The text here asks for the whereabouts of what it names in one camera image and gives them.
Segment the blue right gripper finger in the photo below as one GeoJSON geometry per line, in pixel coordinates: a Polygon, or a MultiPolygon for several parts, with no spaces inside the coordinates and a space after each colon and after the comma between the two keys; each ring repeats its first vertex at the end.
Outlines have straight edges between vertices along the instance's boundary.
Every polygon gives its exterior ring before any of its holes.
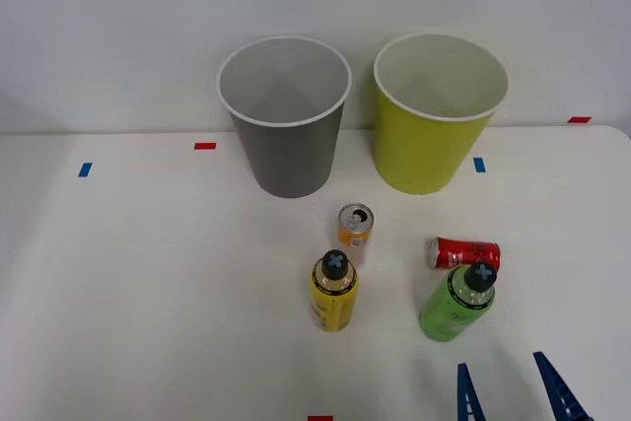
{"type": "Polygon", "coordinates": [[[486,417],[477,397],[472,378],[465,363],[457,365],[457,420],[485,421],[486,417]]]}
{"type": "Polygon", "coordinates": [[[580,404],[551,362],[541,352],[533,353],[548,400],[556,421],[591,421],[591,416],[580,404]]]}

